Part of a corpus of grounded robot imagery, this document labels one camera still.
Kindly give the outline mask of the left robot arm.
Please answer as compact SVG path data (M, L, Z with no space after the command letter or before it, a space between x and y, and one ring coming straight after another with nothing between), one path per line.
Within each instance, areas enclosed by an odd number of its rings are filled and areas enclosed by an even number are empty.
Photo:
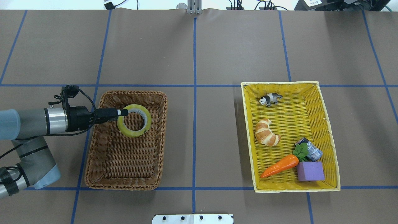
M61 172L45 136L84 133L92 125L117 120L128 115L126 109L98 109L85 106L1 111L1 140L10 140L20 159L1 167L1 198L10 197L27 187L42 189L58 181Z

